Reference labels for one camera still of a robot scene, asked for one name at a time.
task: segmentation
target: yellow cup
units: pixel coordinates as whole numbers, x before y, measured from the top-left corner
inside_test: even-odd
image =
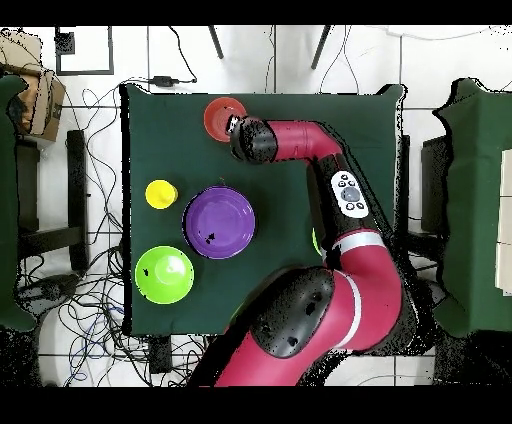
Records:
[[[146,201],[155,209],[165,209],[178,198],[178,190],[165,180],[155,180],[146,187]]]

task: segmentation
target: table leg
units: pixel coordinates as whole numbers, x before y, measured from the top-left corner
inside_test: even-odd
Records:
[[[210,30],[210,35],[212,36],[213,44],[215,45],[215,50],[217,50],[217,56],[219,59],[224,59],[224,54],[222,53],[222,49],[220,48],[219,37],[217,37],[217,31],[215,31],[215,26],[208,25],[208,29]]]
[[[331,30],[331,25],[324,25],[324,30],[322,31],[322,35],[320,36],[320,41],[318,42],[318,47],[316,48],[315,57],[313,58],[313,63],[311,64],[311,69],[316,69],[316,65],[318,65],[318,59],[320,59],[320,55],[322,54],[322,50],[324,49],[325,40],[327,40],[327,36],[329,35],[329,31]]]

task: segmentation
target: cardboard box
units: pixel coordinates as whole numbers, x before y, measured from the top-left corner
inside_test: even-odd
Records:
[[[66,90],[53,71],[42,67],[40,56],[38,37],[22,31],[0,31],[0,63],[28,84],[19,94],[27,110],[18,129],[24,135],[55,141]]]
[[[64,103],[65,94],[66,87],[54,78],[51,83],[50,98],[45,116],[45,129],[39,138],[44,138],[48,141],[57,140],[60,115],[62,112],[62,104]]]

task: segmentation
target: button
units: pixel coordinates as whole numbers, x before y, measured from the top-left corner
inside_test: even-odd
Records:
[[[361,198],[361,193],[359,193],[359,190],[355,187],[347,187],[341,192],[341,198],[345,202],[358,202]]]

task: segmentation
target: red bowl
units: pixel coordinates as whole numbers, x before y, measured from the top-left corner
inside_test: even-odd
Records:
[[[247,112],[238,100],[232,97],[219,97],[211,101],[204,111],[204,127],[212,138],[229,142],[226,126],[231,115],[245,116]]]

